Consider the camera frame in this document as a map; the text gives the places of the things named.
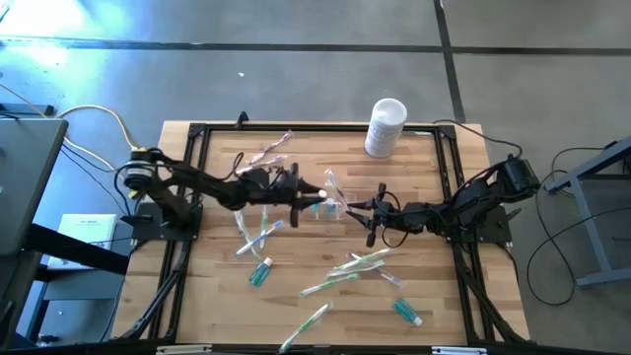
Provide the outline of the black aluminium table frame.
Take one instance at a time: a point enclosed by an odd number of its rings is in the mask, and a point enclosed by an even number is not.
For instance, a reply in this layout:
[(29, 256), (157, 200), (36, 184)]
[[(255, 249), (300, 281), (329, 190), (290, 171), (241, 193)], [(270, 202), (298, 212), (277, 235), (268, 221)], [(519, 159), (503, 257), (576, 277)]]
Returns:
[[(293, 122), (294, 136), (279, 145), (302, 177), (323, 184), (331, 168), (346, 194), (371, 198), (385, 183), (402, 203), (440, 202), (446, 191), (487, 168), (486, 144), (477, 124), (456, 127), (453, 137), (435, 140), (429, 127), (413, 124), (386, 159), (369, 156), (363, 124)], [(273, 260), (259, 286), (248, 279), (257, 265), (251, 255), (234, 257), (244, 239), (233, 214), (213, 199), (204, 202), (201, 231), (194, 242), (182, 293), (176, 341), (224, 345), (251, 344), (277, 350), (300, 325), (327, 302), (334, 307), (296, 340), (297, 347), (462, 345), (464, 318), (450, 244), (429, 233), (378, 232), (376, 248), (391, 249), (386, 270), (405, 285), (399, 288), (375, 272), (302, 298), (299, 293), (325, 281), (326, 273), (347, 260), (347, 252), (366, 252), (366, 230), (355, 220), (316, 220), (309, 211), (298, 228), (273, 234), (264, 255)], [(402, 298), (420, 316), (417, 327), (393, 308)]]

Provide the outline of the teal toothpaste tube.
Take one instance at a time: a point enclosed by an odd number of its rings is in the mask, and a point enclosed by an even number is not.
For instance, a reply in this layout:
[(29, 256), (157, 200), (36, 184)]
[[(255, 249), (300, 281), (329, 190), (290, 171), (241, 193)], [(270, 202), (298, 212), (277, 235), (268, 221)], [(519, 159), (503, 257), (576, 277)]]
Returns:
[(402, 316), (406, 321), (412, 323), (413, 325), (419, 327), (422, 325), (423, 321), (420, 316), (416, 313), (416, 311), (412, 308), (412, 306), (407, 303), (404, 299), (399, 298), (395, 299), (392, 303), (392, 308)]

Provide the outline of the blue toothbrush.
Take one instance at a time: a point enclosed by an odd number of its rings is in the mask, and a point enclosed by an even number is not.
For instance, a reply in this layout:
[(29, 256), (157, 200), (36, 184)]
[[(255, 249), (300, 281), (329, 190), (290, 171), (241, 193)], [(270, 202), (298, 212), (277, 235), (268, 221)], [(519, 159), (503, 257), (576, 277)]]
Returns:
[(262, 241), (264, 239), (266, 239), (268, 236), (270, 236), (274, 231), (276, 231), (277, 229), (281, 228), (283, 225), (283, 221), (277, 221), (275, 222), (270, 229), (266, 230), (265, 232), (263, 232), (261, 235), (259, 235), (258, 237), (256, 237), (255, 239), (253, 239), (250, 242), (247, 242), (245, 245), (243, 245), (240, 249), (238, 249), (235, 254), (234, 257), (240, 257), (242, 254), (246, 253), (248, 250), (252, 249), (252, 247), (257, 244), (259, 241)]

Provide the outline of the dark purple toothbrush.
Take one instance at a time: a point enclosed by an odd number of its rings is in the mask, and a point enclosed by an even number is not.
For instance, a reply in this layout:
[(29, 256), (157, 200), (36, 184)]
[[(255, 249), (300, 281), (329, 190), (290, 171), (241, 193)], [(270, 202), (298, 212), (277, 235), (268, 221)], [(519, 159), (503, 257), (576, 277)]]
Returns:
[(339, 186), (339, 184), (337, 183), (336, 178), (332, 179), (330, 181), (330, 184), (332, 186), (332, 189), (335, 191), (336, 195), (339, 197), (340, 202), (345, 206), (345, 208), (348, 207), (348, 199), (346, 198), (346, 195), (344, 194), (344, 192), (342, 191), (341, 187)]

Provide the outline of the dark grey desk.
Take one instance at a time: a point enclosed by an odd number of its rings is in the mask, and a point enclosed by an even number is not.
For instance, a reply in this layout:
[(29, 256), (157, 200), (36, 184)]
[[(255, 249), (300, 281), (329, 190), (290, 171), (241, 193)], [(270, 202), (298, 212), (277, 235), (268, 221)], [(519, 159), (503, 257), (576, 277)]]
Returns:
[(44, 254), (123, 275), (129, 258), (33, 222), (68, 122), (0, 118), (0, 350), (17, 324)]

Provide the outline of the silver aluminium bracket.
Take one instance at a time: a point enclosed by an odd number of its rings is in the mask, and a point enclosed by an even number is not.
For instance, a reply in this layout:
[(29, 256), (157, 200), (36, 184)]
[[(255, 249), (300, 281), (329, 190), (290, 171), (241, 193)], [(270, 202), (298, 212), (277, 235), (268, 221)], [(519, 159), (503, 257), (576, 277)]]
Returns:
[(177, 344), (159, 346), (155, 355), (208, 355), (212, 353), (210, 344)]
[(432, 355), (488, 355), (486, 348), (433, 346)]

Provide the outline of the white cylindrical wipes canister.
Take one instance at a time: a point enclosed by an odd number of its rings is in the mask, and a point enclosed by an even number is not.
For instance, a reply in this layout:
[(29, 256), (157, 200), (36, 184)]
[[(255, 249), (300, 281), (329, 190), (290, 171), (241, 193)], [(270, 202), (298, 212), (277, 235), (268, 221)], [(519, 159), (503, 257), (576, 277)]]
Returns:
[(399, 100), (384, 98), (377, 101), (373, 106), (365, 140), (366, 152), (374, 158), (390, 156), (406, 119), (407, 108)]

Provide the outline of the orange toothbrush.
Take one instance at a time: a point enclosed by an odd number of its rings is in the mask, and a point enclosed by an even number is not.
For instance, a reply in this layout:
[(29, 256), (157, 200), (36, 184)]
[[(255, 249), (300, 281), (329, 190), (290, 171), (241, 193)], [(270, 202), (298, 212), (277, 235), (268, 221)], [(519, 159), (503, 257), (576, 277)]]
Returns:
[(325, 187), (328, 195), (338, 200), (340, 203), (346, 203), (346, 197), (333, 170), (328, 168), (325, 170), (324, 174), (326, 176)]

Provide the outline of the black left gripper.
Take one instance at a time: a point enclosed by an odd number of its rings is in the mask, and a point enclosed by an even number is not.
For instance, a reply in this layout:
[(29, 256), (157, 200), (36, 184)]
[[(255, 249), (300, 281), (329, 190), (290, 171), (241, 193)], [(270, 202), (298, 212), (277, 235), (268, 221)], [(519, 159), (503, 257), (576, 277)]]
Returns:
[[(325, 190), (303, 180), (299, 181), (298, 189), (297, 163), (292, 163), (289, 170), (279, 168), (275, 177), (270, 175), (271, 172), (265, 169), (254, 169), (245, 173), (245, 179), (253, 183), (253, 192), (249, 194), (249, 203), (288, 205), (290, 207), (290, 225), (297, 228), (299, 226), (297, 203), (299, 191), (302, 194), (323, 194)], [(324, 200), (324, 197), (303, 196), (299, 198), (299, 207), (308, 208)]]

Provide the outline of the white cardboard box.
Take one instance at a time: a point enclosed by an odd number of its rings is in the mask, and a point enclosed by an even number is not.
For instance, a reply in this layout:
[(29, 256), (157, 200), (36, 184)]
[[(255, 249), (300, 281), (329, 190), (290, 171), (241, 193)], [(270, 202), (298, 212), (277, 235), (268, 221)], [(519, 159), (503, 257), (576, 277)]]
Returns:
[[(111, 249), (117, 215), (115, 214), (63, 214), (57, 232), (84, 243)], [(77, 262), (51, 256), (49, 270), (94, 269)]]

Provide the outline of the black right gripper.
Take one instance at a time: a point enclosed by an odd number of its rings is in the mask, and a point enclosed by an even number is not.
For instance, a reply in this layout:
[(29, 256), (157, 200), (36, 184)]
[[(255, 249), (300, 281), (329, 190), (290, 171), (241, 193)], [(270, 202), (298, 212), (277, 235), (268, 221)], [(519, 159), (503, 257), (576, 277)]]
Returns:
[(373, 211), (372, 217), (350, 210), (346, 211), (348, 216), (352, 217), (369, 230), (366, 239), (367, 247), (372, 247), (375, 244), (377, 238), (377, 227), (383, 228), (382, 240), (387, 247), (391, 247), (391, 244), (386, 241), (386, 229), (393, 229), (404, 233), (401, 240), (396, 244), (397, 247), (401, 247), (403, 245), (410, 233), (418, 234), (422, 231), (422, 227), (420, 225), (414, 225), (411, 222), (405, 221), (405, 218), (411, 217), (413, 213), (405, 213), (401, 209), (398, 198), (386, 189), (385, 183), (381, 182), (379, 184), (378, 192), (371, 200), (356, 202), (355, 207), (357, 209)]

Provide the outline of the grey metal table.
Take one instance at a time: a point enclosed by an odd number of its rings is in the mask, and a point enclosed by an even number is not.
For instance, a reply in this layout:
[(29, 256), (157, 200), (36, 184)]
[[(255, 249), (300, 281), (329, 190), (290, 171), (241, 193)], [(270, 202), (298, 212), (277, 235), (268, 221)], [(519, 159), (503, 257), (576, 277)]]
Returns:
[(554, 178), (553, 182), (548, 183), (544, 190), (548, 194), (560, 192), (564, 188), (571, 188), (571, 194), (576, 199), (579, 211), (583, 217), (576, 224), (576, 227), (584, 225), (594, 249), (596, 259), (600, 268), (597, 273), (589, 274), (576, 279), (578, 287), (589, 287), (600, 284), (631, 280), (631, 267), (613, 268), (605, 253), (604, 244), (600, 239), (600, 233), (596, 227), (596, 218), (613, 213), (613, 210), (592, 213), (589, 208), (586, 193), (583, 190), (583, 182), (588, 178), (598, 178), (598, 173), (603, 169), (623, 161), (628, 155), (631, 155), (631, 136), (621, 141), (614, 141), (604, 147), (572, 147), (561, 150), (552, 159), (550, 165), (550, 173), (554, 175), (557, 159), (564, 153), (572, 151), (599, 151), (599, 154), (591, 158), (586, 163), (581, 164), (572, 171), (563, 171), (564, 176)]

